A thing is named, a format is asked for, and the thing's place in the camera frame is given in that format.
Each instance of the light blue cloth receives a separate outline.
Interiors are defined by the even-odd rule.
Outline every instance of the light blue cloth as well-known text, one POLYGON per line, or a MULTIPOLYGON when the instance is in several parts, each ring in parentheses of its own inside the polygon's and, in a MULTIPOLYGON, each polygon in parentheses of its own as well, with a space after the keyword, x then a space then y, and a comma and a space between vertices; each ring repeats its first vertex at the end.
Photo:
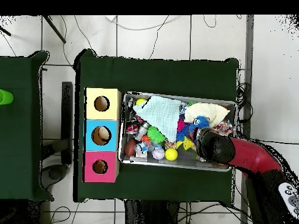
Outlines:
POLYGON ((165 135, 169 142, 175 142, 180 104, 180 100, 152 96, 147 102, 134 106, 133 109, 138 116, 165 135))

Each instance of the blue box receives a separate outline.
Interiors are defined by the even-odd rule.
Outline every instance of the blue box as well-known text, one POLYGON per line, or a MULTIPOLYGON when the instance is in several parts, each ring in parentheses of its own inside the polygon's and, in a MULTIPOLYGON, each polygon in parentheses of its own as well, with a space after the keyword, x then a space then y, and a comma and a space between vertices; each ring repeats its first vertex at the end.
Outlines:
POLYGON ((86 151, 117 151, 117 120, 87 120, 86 121, 86 151), (92 140, 92 132, 96 127, 106 127, 111 134, 111 139, 104 145, 97 145, 92 140))

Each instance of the white ball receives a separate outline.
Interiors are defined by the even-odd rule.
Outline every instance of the white ball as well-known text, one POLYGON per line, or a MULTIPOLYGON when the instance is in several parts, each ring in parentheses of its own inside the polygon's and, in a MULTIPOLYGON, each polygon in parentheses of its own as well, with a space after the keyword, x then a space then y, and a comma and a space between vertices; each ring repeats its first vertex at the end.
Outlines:
POLYGON ((155 149, 152 151, 152 157, 155 158, 156 160, 161 160, 165 156, 165 151, 164 149, 155 149))

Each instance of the metal tray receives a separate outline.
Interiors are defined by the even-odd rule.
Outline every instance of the metal tray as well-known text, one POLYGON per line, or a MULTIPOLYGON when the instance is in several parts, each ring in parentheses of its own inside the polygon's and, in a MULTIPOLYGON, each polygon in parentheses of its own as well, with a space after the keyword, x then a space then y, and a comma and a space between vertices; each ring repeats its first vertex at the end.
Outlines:
POLYGON ((224 100, 210 100, 210 99, 201 99, 201 98, 192 98, 192 97, 183 97, 183 96, 170 96, 164 94, 152 94, 152 93, 139 93, 139 92, 126 92, 123 96, 123 103, 122 103, 122 119, 121 119, 121 126, 120 126, 120 138, 119 138, 119 148, 118 148, 118 159, 124 164, 138 164, 138 165, 147 165, 147 166, 163 166, 163 167, 180 167, 185 169, 197 169, 197 170, 212 170, 212 171, 219 171, 219 172, 227 172, 231 169, 227 165, 217 165, 211 164, 207 162, 201 162, 196 160, 196 152, 192 149, 184 150, 182 145, 177 149, 178 158, 174 161, 169 161, 166 158, 162 160, 156 160, 152 157, 151 152, 148 152, 147 155, 147 162, 142 161, 132 161, 129 157, 127 157, 124 153, 124 148, 126 143, 133 138, 133 135, 126 134, 126 121, 129 120, 129 111, 127 107, 127 103, 130 97, 134 99, 145 98, 148 99, 149 97, 157 95, 161 97, 167 97, 170 99, 176 99, 183 102, 202 102, 202 103, 214 103, 225 107, 226 109, 230 110, 228 115, 224 118, 225 120, 229 120, 234 127, 237 123, 237 104, 233 101, 224 101, 224 100))

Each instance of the dark green tablecloth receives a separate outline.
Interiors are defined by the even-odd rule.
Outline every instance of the dark green tablecloth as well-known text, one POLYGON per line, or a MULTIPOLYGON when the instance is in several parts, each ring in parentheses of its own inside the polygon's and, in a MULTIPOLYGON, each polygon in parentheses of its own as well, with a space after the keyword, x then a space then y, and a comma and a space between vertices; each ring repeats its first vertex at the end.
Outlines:
POLYGON ((13 94, 0 106, 0 198, 51 200, 40 187, 39 69, 48 53, 0 57, 0 89, 13 94))
POLYGON ((238 60, 221 62, 98 58, 94 57, 91 50, 86 50, 77 56, 75 64, 75 102, 80 102, 80 105, 75 105, 75 139, 79 138, 79 145, 74 143, 74 201, 83 201, 85 198, 128 198, 222 201, 227 205, 231 204, 232 171, 121 164, 115 183, 83 183, 83 102, 84 87, 117 88, 122 94, 137 91, 235 101, 238 60))

